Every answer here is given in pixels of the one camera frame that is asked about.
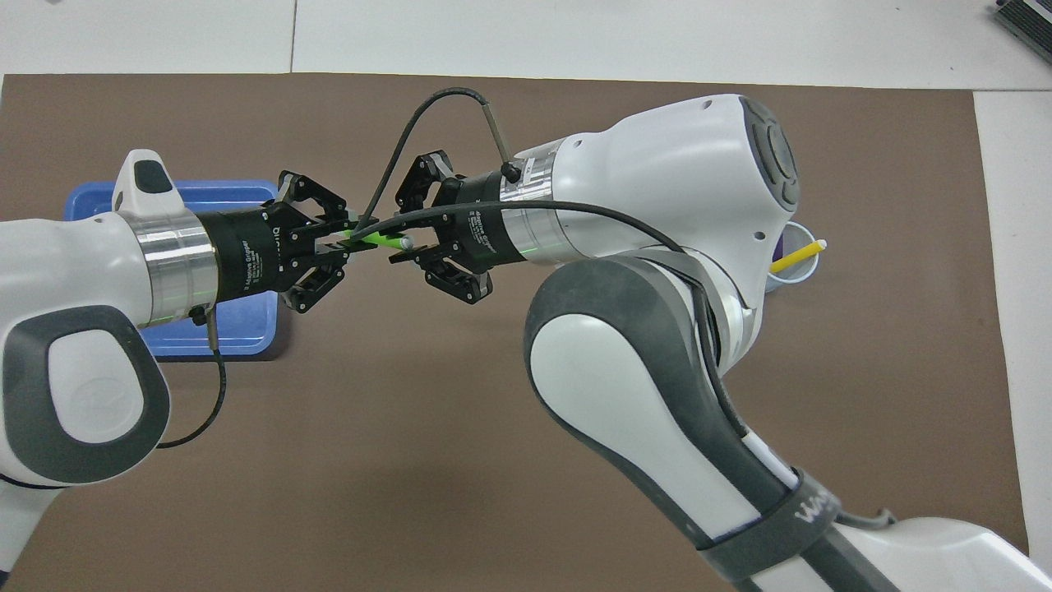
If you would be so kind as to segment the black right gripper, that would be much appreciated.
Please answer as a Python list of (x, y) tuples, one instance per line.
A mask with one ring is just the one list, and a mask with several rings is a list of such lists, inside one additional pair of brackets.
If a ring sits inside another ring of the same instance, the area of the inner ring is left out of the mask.
[[(400, 215), (423, 210), (436, 183), (439, 191), (432, 203), (434, 207), (499, 202), (503, 182), (499, 171), (471, 178), (458, 176), (446, 151), (434, 150), (416, 157), (394, 193), (394, 202)], [(444, 244), (416, 247), (388, 259), (391, 265), (414, 262), (433, 288), (476, 304), (492, 293), (489, 269), (522, 262), (525, 257), (505, 229), (502, 210), (471, 210), (450, 218), (452, 224), (436, 229), (437, 238)], [(451, 258), (469, 272), (457, 267)]]

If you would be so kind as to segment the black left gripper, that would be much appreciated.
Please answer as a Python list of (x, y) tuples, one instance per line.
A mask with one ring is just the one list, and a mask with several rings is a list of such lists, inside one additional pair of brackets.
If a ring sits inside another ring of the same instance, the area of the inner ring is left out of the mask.
[(303, 173), (279, 173), (274, 205), (198, 215), (215, 250), (220, 300), (266, 291), (305, 313), (344, 278), (352, 259), (342, 243), (316, 240), (348, 231), (346, 201)]

